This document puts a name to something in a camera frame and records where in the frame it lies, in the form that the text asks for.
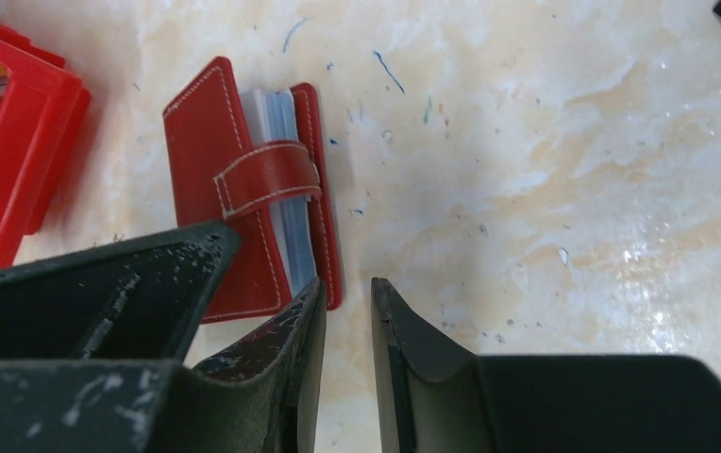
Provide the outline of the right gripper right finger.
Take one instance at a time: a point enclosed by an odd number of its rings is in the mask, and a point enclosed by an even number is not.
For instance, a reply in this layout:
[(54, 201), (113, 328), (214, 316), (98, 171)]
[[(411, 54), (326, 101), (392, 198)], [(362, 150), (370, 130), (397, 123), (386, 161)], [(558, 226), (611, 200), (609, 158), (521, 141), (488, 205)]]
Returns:
[(390, 280), (371, 281), (371, 328), (384, 452), (478, 452), (472, 354), (416, 314)]

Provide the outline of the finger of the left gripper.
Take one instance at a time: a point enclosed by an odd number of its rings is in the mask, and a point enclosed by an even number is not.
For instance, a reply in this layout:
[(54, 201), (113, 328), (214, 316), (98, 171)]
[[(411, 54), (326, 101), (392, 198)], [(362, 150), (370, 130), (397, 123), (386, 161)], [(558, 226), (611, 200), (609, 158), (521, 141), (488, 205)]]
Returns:
[(0, 360), (181, 360), (240, 245), (206, 222), (0, 270)]

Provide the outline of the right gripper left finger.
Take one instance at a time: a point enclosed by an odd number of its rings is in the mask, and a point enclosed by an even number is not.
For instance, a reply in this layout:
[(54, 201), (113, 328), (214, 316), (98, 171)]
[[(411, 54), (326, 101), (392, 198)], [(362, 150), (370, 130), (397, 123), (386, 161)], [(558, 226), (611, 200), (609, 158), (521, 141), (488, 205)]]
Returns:
[(200, 361), (192, 449), (311, 452), (327, 329), (327, 289), (314, 278), (279, 314)]

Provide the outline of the red leather card holder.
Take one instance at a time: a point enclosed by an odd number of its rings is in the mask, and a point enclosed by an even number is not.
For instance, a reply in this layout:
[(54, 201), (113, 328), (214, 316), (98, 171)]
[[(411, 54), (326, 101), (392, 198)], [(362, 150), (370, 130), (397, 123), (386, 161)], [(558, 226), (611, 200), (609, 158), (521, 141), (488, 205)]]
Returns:
[(273, 315), (296, 296), (272, 207), (297, 198), (306, 205), (307, 244), (314, 274), (327, 287), (327, 307), (343, 302), (319, 94), (309, 83), (286, 93), (293, 102), (292, 139), (252, 138), (250, 102), (240, 97), (226, 57), (212, 59), (163, 112), (178, 225), (223, 221), (241, 238), (206, 324)]

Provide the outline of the red plastic bin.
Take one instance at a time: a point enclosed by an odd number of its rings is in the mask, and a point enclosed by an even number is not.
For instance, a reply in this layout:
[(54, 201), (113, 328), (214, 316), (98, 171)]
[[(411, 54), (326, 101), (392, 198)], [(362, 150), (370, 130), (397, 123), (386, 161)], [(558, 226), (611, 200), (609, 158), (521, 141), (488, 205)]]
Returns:
[(63, 57), (0, 24), (0, 268), (42, 226), (91, 94)]

